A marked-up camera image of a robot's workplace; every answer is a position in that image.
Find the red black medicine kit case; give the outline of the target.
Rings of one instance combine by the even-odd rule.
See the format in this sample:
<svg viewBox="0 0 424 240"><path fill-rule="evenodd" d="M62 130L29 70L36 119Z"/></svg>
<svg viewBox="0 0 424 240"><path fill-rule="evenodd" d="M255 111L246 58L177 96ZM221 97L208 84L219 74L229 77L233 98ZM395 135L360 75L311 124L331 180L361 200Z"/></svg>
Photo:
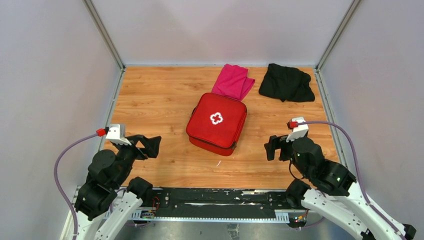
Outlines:
<svg viewBox="0 0 424 240"><path fill-rule="evenodd" d="M238 100L204 93L186 126L191 144L217 155L230 156L237 147L248 109Z"/></svg>

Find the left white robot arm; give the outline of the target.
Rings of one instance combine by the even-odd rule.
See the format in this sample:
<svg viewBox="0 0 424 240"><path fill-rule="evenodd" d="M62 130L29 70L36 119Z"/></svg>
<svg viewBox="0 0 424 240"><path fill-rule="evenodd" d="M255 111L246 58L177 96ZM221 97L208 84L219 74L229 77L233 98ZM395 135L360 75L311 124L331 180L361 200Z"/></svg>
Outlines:
<svg viewBox="0 0 424 240"><path fill-rule="evenodd" d="M113 240L138 207L156 202L153 185L135 177L130 180L119 205L101 224L134 162L156 158L162 140L161 136L148 138L141 134L121 136L118 133L109 133L106 139L118 151L105 149L97 152L88 167L86 182L79 189L73 205L74 240Z"/></svg>

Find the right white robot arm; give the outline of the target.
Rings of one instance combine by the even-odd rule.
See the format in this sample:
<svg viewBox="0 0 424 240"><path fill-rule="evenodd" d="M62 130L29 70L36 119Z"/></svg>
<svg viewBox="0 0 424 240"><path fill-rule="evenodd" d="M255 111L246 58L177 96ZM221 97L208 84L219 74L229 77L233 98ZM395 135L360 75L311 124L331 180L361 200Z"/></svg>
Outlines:
<svg viewBox="0 0 424 240"><path fill-rule="evenodd" d="M292 209L304 207L338 225L356 240L412 240L417 230L389 216L363 193L357 178L342 164L324 157L321 147L308 137L290 141L288 135L270 136L264 144L267 160L289 161L301 173L286 189Z"/></svg>

